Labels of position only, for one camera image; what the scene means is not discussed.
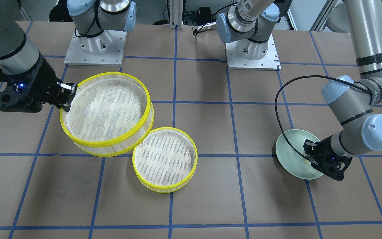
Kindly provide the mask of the robot arm, image-right side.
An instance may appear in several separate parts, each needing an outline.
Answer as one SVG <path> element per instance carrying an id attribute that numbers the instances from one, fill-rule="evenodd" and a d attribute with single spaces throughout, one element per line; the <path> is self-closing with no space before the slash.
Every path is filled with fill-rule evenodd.
<path id="1" fill-rule="evenodd" d="M 382 1 L 343 3 L 361 79 L 330 78 L 321 90 L 343 130 L 323 140 L 303 130 L 282 130 L 275 145 L 282 167 L 305 180 L 325 175 L 341 181 L 353 157 L 382 150 L 382 114 L 373 113 L 382 102 Z M 244 58 L 258 60 L 279 16 L 272 0 L 240 0 L 217 16 L 218 36 L 226 44 L 236 42 Z"/>

